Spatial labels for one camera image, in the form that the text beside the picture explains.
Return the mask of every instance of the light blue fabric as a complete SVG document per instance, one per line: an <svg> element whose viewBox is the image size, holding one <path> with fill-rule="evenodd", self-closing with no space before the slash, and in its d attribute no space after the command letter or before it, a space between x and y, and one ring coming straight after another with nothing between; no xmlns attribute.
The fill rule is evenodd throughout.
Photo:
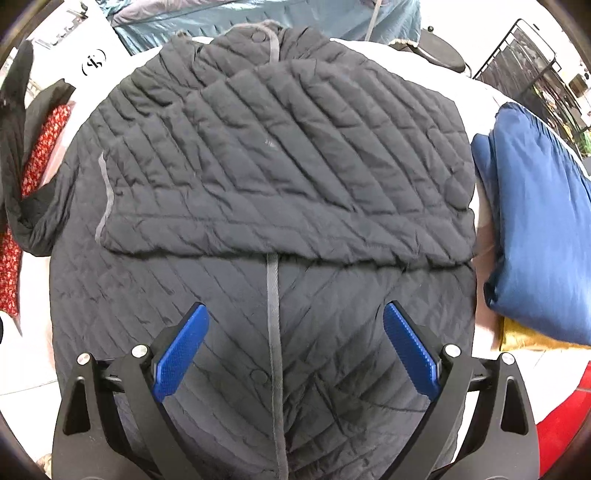
<svg viewBox="0 0 591 480"><path fill-rule="evenodd" d="M373 13L372 5L363 0L239 0L169 12L119 25L115 31L132 54L162 45L180 30L192 37L217 37L233 25L268 19L286 27L314 27L327 37L363 40ZM371 40L418 42L420 31L420 0L385 0Z"/></svg>
<svg viewBox="0 0 591 480"><path fill-rule="evenodd" d="M591 345L591 182L537 117L506 103L472 153L498 252L488 306L557 340Z"/></svg>
<svg viewBox="0 0 591 480"><path fill-rule="evenodd" d="M100 9L106 17L115 15L119 10L123 10L133 0L96 0L99 4Z"/></svg>

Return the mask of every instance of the folded clothing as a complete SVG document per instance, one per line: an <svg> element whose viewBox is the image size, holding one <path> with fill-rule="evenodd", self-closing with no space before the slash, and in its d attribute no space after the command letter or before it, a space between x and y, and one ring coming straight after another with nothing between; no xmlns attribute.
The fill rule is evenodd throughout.
<svg viewBox="0 0 591 480"><path fill-rule="evenodd" d="M591 344L591 182L536 116L506 103L472 153L491 203L487 305L557 340Z"/></svg>

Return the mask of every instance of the quilted stitching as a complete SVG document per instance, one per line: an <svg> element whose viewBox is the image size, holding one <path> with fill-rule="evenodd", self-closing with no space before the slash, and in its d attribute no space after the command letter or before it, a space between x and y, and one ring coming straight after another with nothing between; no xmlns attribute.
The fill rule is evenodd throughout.
<svg viewBox="0 0 591 480"><path fill-rule="evenodd" d="M81 351L128 352L200 300L212 325L165 406L207 478L275 478L270 384L252 373L270 373L262 254L283 242L297 254L279 270L290 478L379 478L426 407L383 333L384 304L470 346L469 145L453 103L364 56L281 30L267 66L251 34L174 38L76 135L52 210L59 379ZM102 152L107 248L94 240Z"/></svg>

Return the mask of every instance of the red floral fabric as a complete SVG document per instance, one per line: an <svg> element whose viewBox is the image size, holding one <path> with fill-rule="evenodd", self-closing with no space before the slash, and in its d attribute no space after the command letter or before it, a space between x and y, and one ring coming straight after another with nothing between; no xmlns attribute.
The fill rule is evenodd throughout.
<svg viewBox="0 0 591 480"><path fill-rule="evenodd" d="M71 111L67 105L56 107L41 127L41 135L22 175L22 198L28 197L39 186L57 137L70 118ZM17 295L21 258L22 250L14 241L10 228L5 233L0 233L0 310L12 318L18 316Z"/></svg>

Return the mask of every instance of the snap button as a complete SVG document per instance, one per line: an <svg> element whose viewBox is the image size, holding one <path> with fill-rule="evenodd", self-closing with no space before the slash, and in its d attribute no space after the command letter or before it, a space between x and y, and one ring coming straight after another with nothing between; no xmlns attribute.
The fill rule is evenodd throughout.
<svg viewBox="0 0 591 480"><path fill-rule="evenodd" d="M253 382L258 383L259 385L264 385L269 381L269 375L265 373L263 370L253 370L251 372L251 379Z"/></svg>
<svg viewBox="0 0 591 480"><path fill-rule="evenodd" d="M257 43L262 43L267 39L267 35L265 32L254 32L252 34L252 41Z"/></svg>

